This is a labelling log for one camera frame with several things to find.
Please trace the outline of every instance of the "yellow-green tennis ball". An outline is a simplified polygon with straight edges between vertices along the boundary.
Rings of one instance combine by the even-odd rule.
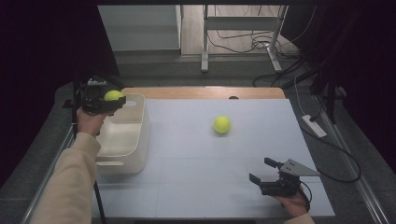
[[[231,122],[225,116],[218,116],[213,123],[213,128],[218,133],[227,133],[231,128]]]
[[[120,91],[108,91],[105,95],[106,101],[118,100],[123,94]]]

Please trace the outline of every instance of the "power strip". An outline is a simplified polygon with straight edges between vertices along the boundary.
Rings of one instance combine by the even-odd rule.
[[[305,122],[305,124],[308,125],[308,127],[312,130],[312,132],[314,132],[317,135],[317,137],[326,136],[327,134],[323,131],[323,129],[320,128],[317,122],[309,120],[310,118],[311,116],[309,115],[302,116],[302,119]]]

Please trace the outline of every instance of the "beige sleeve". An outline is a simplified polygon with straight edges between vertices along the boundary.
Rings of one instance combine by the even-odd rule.
[[[31,223],[91,223],[95,158],[100,144],[87,133],[62,152],[45,187]]]
[[[309,213],[287,220],[283,224],[315,224]]]

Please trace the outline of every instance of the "white container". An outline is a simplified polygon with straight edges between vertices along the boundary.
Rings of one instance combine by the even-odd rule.
[[[145,97],[125,96],[126,104],[105,119],[96,137],[102,146],[96,158],[101,174],[135,174],[146,164],[150,122]]]

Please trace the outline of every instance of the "person's right hand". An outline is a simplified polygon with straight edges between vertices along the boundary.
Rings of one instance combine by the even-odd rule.
[[[80,107],[77,111],[77,120],[78,120],[78,132],[79,133],[88,133],[93,137],[99,133],[104,120],[107,116],[114,114],[115,111],[90,115],[84,112]]]
[[[305,208],[304,198],[303,196],[300,195],[299,192],[297,192],[295,195],[290,197],[280,197],[280,196],[273,196],[273,197],[283,204],[286,211],[288,211],[288,213],[292,217],[299,217],[308,212],[306,211]]]

